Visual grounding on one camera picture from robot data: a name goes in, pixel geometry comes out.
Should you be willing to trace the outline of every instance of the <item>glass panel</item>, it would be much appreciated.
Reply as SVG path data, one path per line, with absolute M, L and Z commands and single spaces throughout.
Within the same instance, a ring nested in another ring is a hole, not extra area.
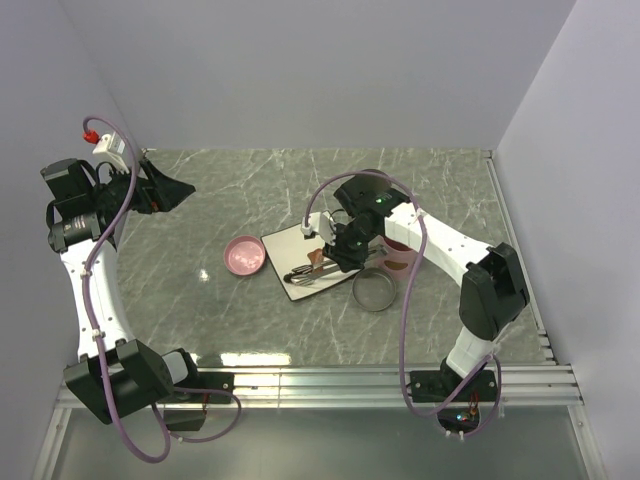
M 461 443 L 406 410 L 251 410 L 212 444 L 180 445 L 148 465 L 131 455 L 114 428 L 74 410 L 55 479 L 492 479 L 587 478 L 566 408 L 509 409 L 502 420 Z M 205 434 L 232 412 L 212 411 Z M 149 453 L 162 438 L 149 411 L 126 419 Z
M 508 241 L 480 150 L 320 149 L 154 151 L 167 175 L 196 186 L 169 214 L 132 213 L 119 257 L 119 281 L 134 333 L 159 353 L 183 347 L 201 366 L 396 364 L 406 280 L 393 305 L 365 312 L 351 282 L 293 303 L 269 261 L 250 277 L 225 268 L 238 235 L 261 237 L 298 224 L 319 182 L 377 168 L 418 194 L 421 206 L 466 235 Z M 314 210 L 339 207 L 332 192 Z M 414 288 L 407 359 L 439 363 L 460 332 L 460 290 L 424 262 Z M 504 363 L 545 360 L 527 310 L 500 349 Z

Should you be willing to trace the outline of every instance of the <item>metal bowl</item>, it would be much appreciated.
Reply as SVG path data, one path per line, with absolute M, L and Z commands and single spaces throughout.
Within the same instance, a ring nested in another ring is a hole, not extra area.
M 353 298 L 369 312 L 388 308 L 396 298 L 396 282 L 381 268 L 365 268 L 353 279 Z

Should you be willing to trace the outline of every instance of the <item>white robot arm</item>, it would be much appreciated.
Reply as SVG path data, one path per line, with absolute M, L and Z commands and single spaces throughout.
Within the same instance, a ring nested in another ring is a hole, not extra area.
M 140 166 L 145 177 L 138 177 L 138 187 L 129 205 L 132 210 L 146 214 L 167 212 L 195 191 L 191 185 L 164 176 L 147 159 L 141 160 Z M 109 375 L 121 417 L 169 396 L 178 383 L 191 386 L 184 382 L 197 382 L 197 368 L 183 349 L 161 356 L 134 338 L 118 291 L 113 236 L 102 244 L 89 279 L 100 331 L 92 328 L 86 313 L 82 292 L 84 263 L 122 205 L 131 173 L 116 165 L 111 170 L 111 181 L 103 184 L 89 163 L 72 158 L 49 165 L 41 174 L 55 198 L 47 208 L 49 245 L 60 255 L 67 270 L 78 312 L 78 363 L 64 370 L 69 390 L 103 423 L 111 423 L 94 341 L 96 335 L 104 340 L 109 366 L 121 367 L 110 369 Z M 54 221 L 55 211 L 58 221 Z
M 368 242 L 377 235 L 419 250 L 422 217 L 428 234 L 424 257 L 446 272 L 461 288 L 463 323 L 455 346 L 444 362 L 447 374 L 462 380 L 495 348 L 503 329 L 529 302 L 529 292 L 515 250 L 507 244 L 492 247 L 449 227 L 423 210 L 414 208 L 406 195 L 379 180 L 355 176 L 335 193 L 352 217 L 347 225 L 332 221 L 329 228 L 303 233 L 319 234 L 326 242 L 325 257 L 344 272 L 363 268 Z M 325 238 L 326 231 L 331 236 Z

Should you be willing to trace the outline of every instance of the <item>gray marble surface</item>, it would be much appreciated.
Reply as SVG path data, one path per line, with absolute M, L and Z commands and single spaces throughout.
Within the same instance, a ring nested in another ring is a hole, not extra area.
M 268 262 L 245 278 L 224 266 L 229 240 L 299 223 L 311 193 L 332 175 L 383 170 L 465 235 L 507 241 L 480 150 L 187 150 L 152 151 L 149 158 L 197 191 L 168 214 L 130 215 L 120 289 L 138 338 L 160 353 L 183 347 L 201 366 L 220 365 L 229 353 L 261 354 L 243 357 L 258 364 L 397 364 L 404 283 L 389 309 L 369 313 L 355 304 L 351 282 L 293 303 Z M 327 190 L 316 209 L 338 207 Z M 461 328 L 458 299 L 455 283 L 424 262 L 410 309 L 409 362 L 446 356 Z M 505 363 L 544 360 L 529 308 L 504 335 L 499 355 Z

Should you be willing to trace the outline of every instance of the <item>black bracket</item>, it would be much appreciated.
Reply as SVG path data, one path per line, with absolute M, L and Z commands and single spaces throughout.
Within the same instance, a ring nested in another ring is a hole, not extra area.
M 529 304 L 522 265 L 513 247 L 490 247 L 462 276 L 460 320 L 476 337 L 493 341 Z
M 169 212 L 196 190 L 167 177 L 147 158 L 140 160 L 140 168 L 144 176 L 138 176 L 130 210 L 149 215 Z M 52 163 L 40 174 L 55 197 L 45 219 L 49 245 L 56 253 L 84 240 L 97 240 L 120 209 L 131 182 L 131 173 L 112 172 L 109 183 L 100 183 L 94 168 L 76 158 Z M 55 222 L 55 211 L 61 221 Z
M 352 220 L 336 225 L 334 245 L 325 244 L 322 254 L 336 262 L 342 272 L 360 270 L 369 256 L 369 242 L 384 235 L 385 218 L 409 197 L 391 188 L 388 180 L 365 175 L 343 183 L 333 196 Z
M 185 388 L 206 388 L 207 390 L 225 390 L 233 392 L 235 375 L 230 372 L 198 372 L 197 380 L 180 382 L 177 387 Z M 202 393 L 180 393 L 173 392 L 166 397 L 162 403 L 202 403 L 204 395 Z M 228 405 L 233 400 L 226 395 L 211 395 L 207 403 L 213 405 Z
M 206 388 L 210 390 L 225 390 L 233 392 L 234 389 L 233 373 L 228 372 L 199 372 L 195 383 L 181 382 L 178 386 L 189 388 Z M 164 422 L 172 432 L 197 432 L 199 431 L 207 418 L 207 405 L 226 405 L 231 403 L 232 399 L 225 395 L 210 395 L 204 404 L 205 395 L 201 393 L 180 393 L 174 392 L 164 402 L 171 403 L 187 403 L 200 404 L 201 409 L 184 410 L 171 408 L 164 409 Z
M 440 403 L 451 393 L 442 382 L 439 370 L 415 371 L 409 373 L 411 399 L 413 403 Z M 477 393 L 479 402 L 495 402 L 498 397 L 496 377 L 493 371 L 483 370 L 454 399 L 455 402 L 470 402 L 471 395 Z
M 120 417 L 137 412 L 173 391 L 171 373 L 166 363 L 139 340 L 131 340 L 107 351 L 107 362 L 109 365 L 122 365 L 122 370 L 109 375 Z M 102 423 L 111 423 L 98 357 L 65 368 L 64 381 Z

